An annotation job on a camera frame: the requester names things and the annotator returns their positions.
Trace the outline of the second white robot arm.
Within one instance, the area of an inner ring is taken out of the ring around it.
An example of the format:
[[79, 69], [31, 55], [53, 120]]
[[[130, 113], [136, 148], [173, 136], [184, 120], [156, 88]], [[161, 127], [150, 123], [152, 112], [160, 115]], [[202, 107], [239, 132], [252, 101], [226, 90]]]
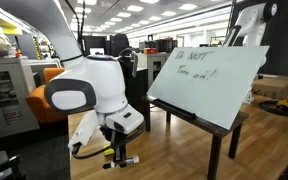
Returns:
[[277, 13], [276, 3], [260, 3], [239, 12], [235, 24], [229, 29], [223, 47], [231, 47], [238, 37], [243, 46], [260, 46], [267, 22]]

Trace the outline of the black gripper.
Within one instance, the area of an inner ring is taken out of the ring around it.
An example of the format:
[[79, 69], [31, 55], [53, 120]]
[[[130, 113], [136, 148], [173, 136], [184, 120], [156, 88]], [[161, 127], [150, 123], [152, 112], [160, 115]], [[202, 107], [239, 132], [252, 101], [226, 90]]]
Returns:
[[124, 144], [124, 141], [126, 140], [127, 135], [123, 134], [121, 132], [112, 131], [112, 137], [111, 137], [111, 145], [114, 150], [113, 155], [113, 162], [122, 162], [126, 159], [126, 146]]

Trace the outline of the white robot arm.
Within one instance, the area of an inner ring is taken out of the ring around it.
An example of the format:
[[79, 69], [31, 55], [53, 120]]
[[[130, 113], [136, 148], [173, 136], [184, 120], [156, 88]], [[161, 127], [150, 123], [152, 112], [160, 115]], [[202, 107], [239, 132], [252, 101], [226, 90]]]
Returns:
[[73, 157], [80, 157], [79, 148], [100, 128], [114, 150], [110, 167], [137, 163], [137, 156], [126, 156], [126, 144], [142, 133], [144, 117], [128, 103], [119, 60], [83, 55], [58, 0], [0, 0], [0, 8], [43, 33], [65, 68], [47, 83], [44, 95], [59, 112], [84, 114], [68, 143]]

